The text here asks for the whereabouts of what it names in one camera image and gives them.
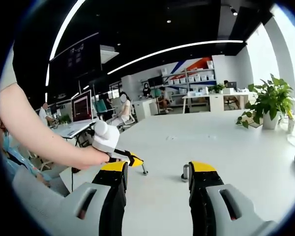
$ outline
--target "ceiling light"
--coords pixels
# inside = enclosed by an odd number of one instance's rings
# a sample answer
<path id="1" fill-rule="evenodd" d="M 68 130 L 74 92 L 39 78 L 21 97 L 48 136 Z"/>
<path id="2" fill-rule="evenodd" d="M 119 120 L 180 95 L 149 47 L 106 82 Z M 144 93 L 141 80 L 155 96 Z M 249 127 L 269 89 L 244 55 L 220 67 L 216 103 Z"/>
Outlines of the ceiling light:
<path id="1" fill-rule="evenodd" d="M 231 12 L 232 12 L 232 14 L 234 16 L 238 15 L 238 13 L 236 12 L 236 10 L 232 6 L 230 6 L 230 9 L 231 9 Z"/>
<path id="2" fill-rule="evenodd" d="M 79 95 L 78 92 L 77 92 L 75 95 L 73 95 L 73 96 L 71 97 L 71 99 L 75 98 L 77 95 Z"/>
<path id="3" fill-rule="evenodd" d="M 79 10 L 79 8 L 81 7 L 81 5 L 85 2 L 85 0 L 77 0 L 77 2 L 73 5 L 73 7 L 71 8 L 71 10 L 69 11 L 68 15 L 65 17 L 64 22 L 62 23 L 59 32 L 57 34 L 57 37 L 55 39 L 53 48 L 51 50 L 51 54 L 49 57 L 49 60 L 52 60 L 55 57 L 56 54 L 56 50 L 58 48 L 58 45 L 60 43 L 60 40 L 62 38 L 62 35 L 65 31 L 65 29 L 67 28 L 68 24 L 70 23 L 71 19 L 73 18 L 73 16 L 75 15 L 75 13 Z M 49 84 L 49 65 L 47 68 L 47 76 L 46 76 L 46 86 L 48 86 Z"/>
<path id="4" fill-rule="evenodd" d="M 156 53 L 151 53 L 151 54 L 146 55 L 144 57 L 141 57 L 139 59 L 135 59 L 135 60 L 133 60 L 131 62 L 128 62 L 125 65 L 122 65 L 122 66 L 120 66 L 120 67 L 118 67 L 118 68 L 116 68 L 116 69 L 108 72 L 107 74 L 110 75 L 110 74 L 112 74 L 112 73 L 114 73 L 114 72 L 116 72 L 116 71 L 118 71 L 118 70 L 120 70 L 120 69 L 122 69 L 122 68 L 124 68 L 124 67 L 126 67 L 128 65 L 131 65 L 133 63 L 136 63 L 136 62 L 138 62 L 140 60 L 143 60 L 143 59 L 152 57 L 152 56 L 157 55 L 157 54 L 165 53 L 165 52 L 168 52 L 168 51 L 171 51 L 171 50 L 179 49 L 179 48 L 186 48 L 186 47 L 190 47 L 190 46 L 197 46 L 197 45 L 203 45 L 203 44 L 212 44 L 212 43 L 243 43 L 243 42 L 244 41 L 242 41 L 242 40 L 214 40 L 214 41 L 206 41 L 206 42 L 198 42 L 198 43 L 184 44 L 184 45 L 180 45 L 180 46 L 176 46 L 176 47 L 164 49 L 164 50 L 158 51 Z"/>

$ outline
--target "white table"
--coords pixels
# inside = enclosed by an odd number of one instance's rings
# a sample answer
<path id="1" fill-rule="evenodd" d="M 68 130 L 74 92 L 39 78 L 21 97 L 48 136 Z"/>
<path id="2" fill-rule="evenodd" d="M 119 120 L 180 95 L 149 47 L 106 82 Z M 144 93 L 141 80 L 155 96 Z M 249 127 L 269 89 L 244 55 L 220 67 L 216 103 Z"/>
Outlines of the white table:
<path id="1" fill-rule="evenodd" d="M 286 215 L 295 202 L 295 147 L 281 129 L 235 125 L 241 113 L 153 116 L 121 134 L 118 148 L 138 155 L 149 171 L 144 176 L 140 167 L 128 169 L 123 235 L 192 235 L 190 193 L 180 179 L 191 160 L 216 168 L 224 183 L 253 201 L 263 220 Z M 74 184 L 83 182 L 83 172 Z M 96 173 L 92 169 L 89 178 Z M 66 181 L 71 184 L 71 173 Z"/>
<path id="2" fill-rule="evenodd" d="M 83 121 L 76 121 L 70 124 L 59 125 L 56 129 L 52 129 L 56 134 L 59 134 L 65 139 L 73 139 L 84 130 L 91 127 L 98 119 L 87 119 Z"/>
<path id="3" fill-rule="evenodd" d="M 233 92 L 232 94 L 206 94 L 206 95 L 197 95 L 197 96 L 184 96 L 183 99 L 183 107 L 182 113 L 185 113 L 186 109 L 186 100 L 191 98 L 200 98 L 200 97 L 208 97 L 210 100 L 210 111 L 211 112 L 221 112 L 224 111 L 224 97 L 225 96 L 236 96 L 239 97 L 240 108 L 244 109 L 245 104 L 248 102 L 249 95 L 252 95 L 251 92 Z"/>
<path id="4" fill-rule="evenodd" d="M 157 113 L 157 104 L 155 98 L 134 101 L 133 105 L 138 122 Z"/>

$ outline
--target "office desk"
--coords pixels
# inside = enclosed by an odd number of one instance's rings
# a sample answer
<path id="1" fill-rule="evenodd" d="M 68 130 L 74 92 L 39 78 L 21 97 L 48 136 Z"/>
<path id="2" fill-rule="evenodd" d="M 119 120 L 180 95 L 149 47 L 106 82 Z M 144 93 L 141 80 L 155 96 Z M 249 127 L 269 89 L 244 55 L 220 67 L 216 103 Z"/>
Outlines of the office desk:
<path id="1" fill-rule="evenodd" d="M 76 138 L 75 146 L 79 143 L 79 135 L 86 129 L 90 128 L 98 119 L 88 119 L 83 121 L 76 121 L 70 124 L 59 125 L 56 129 L 52 129 L 56 134 L 65 139 Z"/>
<path id="2" fill-rule="evenodd" d="M 149 171 L 144 176 L 140 167 L 128 169 L 123 235 L 192 235 L 188 183 L 180 179 L 191 160 L 216 168 L 224 183 L 254 202 L 262 219 L 284 217 L 295 202 L 295 147 L 280 129 L 235 125 L 241 113 L 153 116 L 121 134 L 118 148 L 144 159 Z"/>
<path id="3" fill-rule="evenodd" d="M 138 122 L 157 114 L 157 104 L 155 98 L 134 101 L 132 104 L 134 105 Z"/>
<path id="4" fill-rule="evenodd" d="M 224 111 L 224 97 L 229 96 L 229 97 L 239 97 L 239 103 L 240 103 L 240 108 L 244 109 L 245 104 L 248 102 L 248 97 L 249 95 L 252 95 L 251 92 L 234 92 L 232 94 L 206 94 L 206 95 L 198 95 L 198 96 L 184 96 L 182 97 L 183 99 L 183 107 L 182 107 L 182 113 L 185 113 L 185 108 L 186 108 L 186 100 L 191 99 L 191 98 L 200 98 L 200 97 L 208 97 L 210 100 L 210 111 L 211 112 L 221 112 Z"/>

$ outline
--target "black ceiling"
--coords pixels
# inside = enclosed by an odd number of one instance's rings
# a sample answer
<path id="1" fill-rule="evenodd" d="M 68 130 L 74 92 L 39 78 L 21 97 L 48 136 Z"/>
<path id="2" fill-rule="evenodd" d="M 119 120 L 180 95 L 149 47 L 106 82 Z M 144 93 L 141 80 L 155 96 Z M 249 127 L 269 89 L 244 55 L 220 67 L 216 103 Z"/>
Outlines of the black ceiling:
<path id="1" fill-rule="evenodd" d="M 44 102 L 51 49 L 68 11 L 76 0 L 41 0 L 24 19 L 14 44 L 14 69 L 19 85 L 36 109 Z M 233 16 L 228 4 L 237 10 Z M 269 18 L 270 0 L 86 0 L 69 23 L 57 53 L 95 32 L 102 45 L 119 55 L 103 65 L 103 74 L 134 59 L 166 48 L 217 39 L 246 40 L 260 22 Z M 159 54 L 111 74 L 122 76 L 184 59 L 236 55 L 244 44 L 202 45 Z M 68 81 L 67 99 L 78 91 Z"/>

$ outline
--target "spotlight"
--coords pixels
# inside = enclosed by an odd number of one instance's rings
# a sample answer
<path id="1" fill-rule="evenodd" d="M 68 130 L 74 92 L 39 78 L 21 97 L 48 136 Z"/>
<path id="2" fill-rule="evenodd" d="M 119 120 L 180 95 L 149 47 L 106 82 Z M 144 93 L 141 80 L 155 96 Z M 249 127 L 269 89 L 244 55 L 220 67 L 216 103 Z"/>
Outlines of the spotlight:
<path id="1" fill-rule="evenodd" d="M 232 14 L 234 16 L 238 15 L 238 13 L 236 12 L 236 10 L 232 6 L 230 6 L 230 9 L 231 9 L 231 12 L 232 12 Z"/>

